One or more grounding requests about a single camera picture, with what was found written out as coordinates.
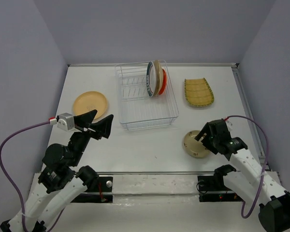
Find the small cream plate with flowers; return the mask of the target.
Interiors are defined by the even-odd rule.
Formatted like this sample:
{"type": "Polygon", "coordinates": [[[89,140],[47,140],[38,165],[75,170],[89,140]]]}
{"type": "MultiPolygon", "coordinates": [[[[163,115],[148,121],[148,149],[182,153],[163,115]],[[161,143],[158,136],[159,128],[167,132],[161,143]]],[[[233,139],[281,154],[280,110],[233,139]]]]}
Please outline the small cream plate with flowers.
{"type": "Polygon", "coordinates": [[[199,134],[199,130],[189,131],[183,138],[183,148],[190,156],[202,159],[210,154],[210,151],[203,146],[200,141],[195,140],[195,137],[199,134]]]}

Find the orange round plate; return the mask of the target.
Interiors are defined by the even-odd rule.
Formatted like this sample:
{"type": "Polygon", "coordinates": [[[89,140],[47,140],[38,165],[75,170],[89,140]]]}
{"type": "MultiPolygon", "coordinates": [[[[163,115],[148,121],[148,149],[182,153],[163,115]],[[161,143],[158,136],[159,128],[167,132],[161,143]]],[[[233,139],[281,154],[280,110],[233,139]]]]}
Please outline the orange round plate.
{"type": "Polygon", "coordinates": [[[163,81],[162,81],[162,87],[158,93],[158,95],[162,95],[166,89],[167,86],[167,74],[166,71],[164,69],[162,69],[162,73],[163,73],[163,81]]]}

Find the cream plate with leaf pattern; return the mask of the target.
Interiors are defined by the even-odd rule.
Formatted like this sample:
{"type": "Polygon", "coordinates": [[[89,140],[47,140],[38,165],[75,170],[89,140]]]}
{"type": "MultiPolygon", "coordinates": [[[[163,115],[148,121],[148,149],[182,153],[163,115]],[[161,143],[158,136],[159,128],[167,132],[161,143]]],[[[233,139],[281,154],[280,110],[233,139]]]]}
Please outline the cream plate with leaf pattern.
{"type": "Polygon", "coordinates": [[[158,60],[154,61],[154,67],[156,71],[156,88],[154,91],[154,96],[157,96],[160,94],[163,85],[163,69],[158,60]]]}

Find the white plate with green rim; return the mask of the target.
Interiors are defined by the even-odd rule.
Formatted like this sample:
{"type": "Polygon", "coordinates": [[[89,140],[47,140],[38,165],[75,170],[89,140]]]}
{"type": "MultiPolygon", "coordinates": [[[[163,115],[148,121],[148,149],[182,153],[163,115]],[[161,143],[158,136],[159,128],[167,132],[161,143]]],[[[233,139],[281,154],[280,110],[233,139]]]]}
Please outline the white plate with green rim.
{"type": "Polygon", "coordinates": [[[157,74],[153,61],[150,61],[146,70],[146,88],[149,97],[153,97],[157,87],[157,74]]]}

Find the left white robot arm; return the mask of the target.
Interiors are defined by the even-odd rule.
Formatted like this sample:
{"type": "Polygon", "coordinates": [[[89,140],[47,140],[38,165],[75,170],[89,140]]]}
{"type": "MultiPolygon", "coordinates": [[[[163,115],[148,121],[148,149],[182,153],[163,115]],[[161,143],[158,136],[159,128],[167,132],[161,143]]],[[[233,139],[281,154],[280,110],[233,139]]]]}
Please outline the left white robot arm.
{"type": "Polygon", "coordinates": [[[103,193],[112,191],[112,177],[100,177],[90,166],[78,171],[72,170],[79,161],[90,141],[109,138],[113,114],[94,122],[97,110],[73,116],[69,113],[49,118],[46,122],[29,126],[8,136],[0,145],[0,167],[8,181],[15,188],[21,209],[10,220],[0,225],[3,232],[49,232],[58,222],[63,210],[84,192],[97,192],[101,203],[107,201],[103,193]],[[7,173],[2,162],[4,145],[22,132],[43,126],[56,125],[64,131],[72,131],[67,145],[51,144],[42,159],[45,165],[31,195],[25,201],[20,189],[7,173]]]}

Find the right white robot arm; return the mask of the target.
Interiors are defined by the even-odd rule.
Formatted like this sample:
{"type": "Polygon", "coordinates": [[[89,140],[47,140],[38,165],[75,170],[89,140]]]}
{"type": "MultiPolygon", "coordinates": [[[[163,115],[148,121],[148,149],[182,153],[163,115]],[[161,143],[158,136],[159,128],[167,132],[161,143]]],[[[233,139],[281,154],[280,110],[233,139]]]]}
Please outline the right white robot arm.
{"type": "Polygon", "coordinates": [[[276,182],[251,154],[246,143],[239,137],[232,137],[227,120],[207,122],[195,137],[213,154],[221,154],[228,164],[214,170],[213,175],[198,177],[199,193],[231,190],[250,204],[248,218],[255,206],[259,207],[259,222],[267,232],[283,232],[290,229],[290,191],[276,182]]]}

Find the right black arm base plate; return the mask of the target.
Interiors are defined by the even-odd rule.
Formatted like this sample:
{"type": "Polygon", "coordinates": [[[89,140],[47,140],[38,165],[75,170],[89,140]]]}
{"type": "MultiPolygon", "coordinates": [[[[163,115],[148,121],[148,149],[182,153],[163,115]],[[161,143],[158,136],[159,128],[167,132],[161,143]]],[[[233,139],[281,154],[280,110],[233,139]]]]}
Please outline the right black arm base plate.
{"type": "Polygon", "coordinates": [[[198,176],[196,190],[199,193],[199,201],[201,203],[242,202],[243,201],[242,198],[240,198],[232,190],[226,188],[225,186],[219,186],[215,184],[212,175],[198,176]]]}

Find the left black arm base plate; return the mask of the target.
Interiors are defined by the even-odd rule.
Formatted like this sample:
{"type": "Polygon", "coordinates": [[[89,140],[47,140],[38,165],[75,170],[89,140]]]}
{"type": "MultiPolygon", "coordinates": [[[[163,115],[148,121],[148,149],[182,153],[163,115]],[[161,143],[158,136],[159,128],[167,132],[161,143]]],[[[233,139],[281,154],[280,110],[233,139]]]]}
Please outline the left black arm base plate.
{"type": "Polygon", "coordinates": [[[112,203],[113,177],[100,176],[99,182],[92,188],[78,195],[72,203],[112,203]]]}

